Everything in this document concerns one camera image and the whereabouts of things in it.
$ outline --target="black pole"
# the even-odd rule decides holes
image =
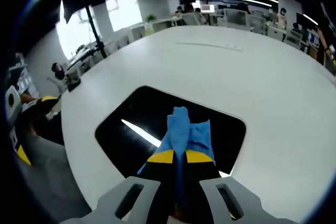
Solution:
[[[94,37],[96,38],[96,41],[97,41],[98,49],[99,49],[99,51],[101,52],[101,55],[103,55],[103,58],[107,58],[107,55],[105,54],[105,51],[104,51],[104,43],[101,42],[100,39],[99,39],[99,36],[98,36],[98,34],[97,34],[95,25],[94,25],[93,20],[92,20],[92,16],[91,16],[91,13],[90,13],[90,8],[89,8],[89,6],[85,6],[85,10],[86,10],[86,12],[87,12],[87,14],[88,14],[89,22],[90,22],[90,25],[91,25],[91,28],[92,28]]]

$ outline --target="window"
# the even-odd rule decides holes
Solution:
[[[142,22],[137,0],[106,0],[113,31]]]
[[[100,35],[95,17],[92,16],[92,19],[97,33]],[[56,30],[59,42],[68,60],[76,55],[79,46],[96,41],[85,8],[75,12],[67,24],[65,20],[57,23]]]

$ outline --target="round table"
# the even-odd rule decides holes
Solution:
[[[71,170],[95,209],[124,179],[95,130],[136,88],[150,86],[242,119],[247,131],[232,177],[270,214],[302,221],[336,171],[330,78],[303,52],[260,34],[212,26],[163,30],[110,55],[63,94]]]

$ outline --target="office chair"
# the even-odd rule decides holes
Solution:
[[[256,15],[248,15],[252,31],[257,34],[266,34],[266,19]]]
[[[184,20],[184,22],[188,25],[188,26],[199,26],[201,25],[198,20],[197,17],[195,16],[194,13],[186,13],[182,15],[182,18]]]
[[[284,30],[282,31],[280,29],[277,29],[275,27],[270,26],[270,27],[268,27],[267,36],[270,37],[270,38],[282,41],[283,38],[284,38],[284,33],[285,33]]]
[[[27,131],[24,120],[31,117],[24,114],[27,110],[14,86],[5,98],[14,158],[34,197],[56,222],[88,214],[90,207],[77,187],[64,146]]]
[[[247,15],[247,12],[243,10],[225,9],[227,27],[250,31],[250,22]]]
[[[296,31],[287,31],[287,35],[284,42],[297,49],[300,49],[301,38],[302,34],[297,33]]]

